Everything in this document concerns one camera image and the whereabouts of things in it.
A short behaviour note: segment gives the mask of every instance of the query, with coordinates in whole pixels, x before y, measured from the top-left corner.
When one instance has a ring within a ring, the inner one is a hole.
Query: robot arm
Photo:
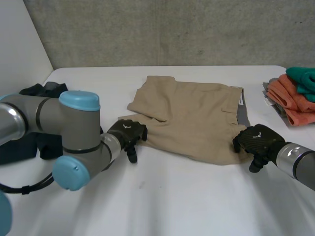
[[[67,91],[59,99],[7,95],[0,100],[0,145],[29,132],[62,136],[63,156],[53,166],[54,180],[72,191],[85,186],[127,151],[136,162],[134,145],[146,140],[147,129],[119,120],[100,135],[99,97],[91,92]]]
[[[270,128],[258,124],[248,127],[233,139],[234,149],[254,154],[252,173],[259,172],[272,161],[280,170],[315,191],[315,151],[285,142]]]

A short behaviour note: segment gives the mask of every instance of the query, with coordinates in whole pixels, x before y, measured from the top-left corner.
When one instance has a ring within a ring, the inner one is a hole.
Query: blue joint cap
[[[12,225],[12,207],[9,199],[0,191],[0,235],[9,233]]]
[[[66,91],[59,101],[61,104],[80,111],[96,112],[100,110],[99,96],[93,92]]]
[[[76,191],[90,181],[87,168],[72,156],[61,156],[53,167],[54,180],[64,189]]]

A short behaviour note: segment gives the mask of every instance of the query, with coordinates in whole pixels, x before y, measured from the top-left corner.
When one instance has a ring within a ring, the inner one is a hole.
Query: black cable
[[[22,188],[11,188],[4,184],[0,184],[0,190],[4,193],[9,194],[29,194],[30,192],[34,192],[40,189],[43,189],[54,182],[54,178],[52,177],[52,173],[50,173],[46,178],[41,180],[40,182],[32,185],[32,186],[23,186]]]

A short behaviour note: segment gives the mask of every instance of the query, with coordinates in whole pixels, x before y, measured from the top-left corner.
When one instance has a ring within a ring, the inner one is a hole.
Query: green towel
[[[297,92],[303,94],[310,102],[315,102],[315,92],[309,90],[303,84],[298,84]]]
[[[304,85],[307,90],[311,90],[312,93],[315,93],[315,68],[291,67],[285,72],[296,82]]]

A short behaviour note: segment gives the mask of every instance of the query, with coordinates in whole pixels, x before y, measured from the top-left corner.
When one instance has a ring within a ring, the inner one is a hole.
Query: clothing tag
[[[239,104],[239,105],[244,105],[244,103],[243,103],[243,96],[242,96],[242,94],[241,94],[240,101],[238,102],[238,104]]]
[[[271,100],[269,97],[265,97],[265,103],[267,104],[268,107],[269,107],[269,106],[273,106],[273,105],[276,104],[276,103],[275,103],[273,100]]]

